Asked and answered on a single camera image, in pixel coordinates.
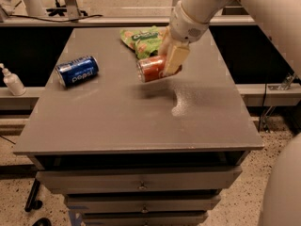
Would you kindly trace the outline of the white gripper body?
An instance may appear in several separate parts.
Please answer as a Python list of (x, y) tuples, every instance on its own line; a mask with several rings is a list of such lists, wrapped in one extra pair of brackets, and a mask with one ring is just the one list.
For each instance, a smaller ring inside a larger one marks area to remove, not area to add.
[(208, 23), (194, 21), (183, 9), (182, 2), (179, 1), (172, 10), (169, 31), (174, 40), (182, 42), (196, 42), (208, 29)]

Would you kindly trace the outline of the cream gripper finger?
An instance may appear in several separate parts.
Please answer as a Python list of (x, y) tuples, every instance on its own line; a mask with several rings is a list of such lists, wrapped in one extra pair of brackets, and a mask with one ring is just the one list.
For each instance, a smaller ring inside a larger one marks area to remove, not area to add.
[(175, 74), (190, 53), (188, 46), (169, 45), (166, 54), (166, 64), (163, 69), (164, 76)]
[(160, 44), (158, 49), (159, 56), (166, 56), (168, 54), (168, 49), (171, 42), (172, 42), (172, 36), (170, 34), (170, 29), (167, 26), (162, 39), (162, 43)]

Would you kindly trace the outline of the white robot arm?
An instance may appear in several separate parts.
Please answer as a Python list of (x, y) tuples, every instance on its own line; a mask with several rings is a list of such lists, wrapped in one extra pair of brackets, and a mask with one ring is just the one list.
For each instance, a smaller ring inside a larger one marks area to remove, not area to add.
[[(159, 53), (165, 75), (178, 70), (189, 44), (201, 38), (213, 16), (232, 0), (180, 0), (173, 9)], [(301, 77), (301, 0), (237, 0)], [(301, 226), (301, 134), (282, 150), (272, 168), (259, 226)]]

